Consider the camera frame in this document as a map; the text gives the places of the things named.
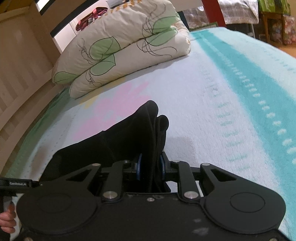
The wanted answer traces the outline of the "person's left hand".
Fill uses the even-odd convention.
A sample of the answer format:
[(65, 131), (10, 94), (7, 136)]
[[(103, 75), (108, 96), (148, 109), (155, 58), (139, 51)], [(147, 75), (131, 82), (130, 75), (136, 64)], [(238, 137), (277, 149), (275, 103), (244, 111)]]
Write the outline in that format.
[(5, 233), (15, 233), (16, 229), (16, 209), (13, 202), (8, 206), (8, 209), (1, 213), (0, 219), (1, 230)]

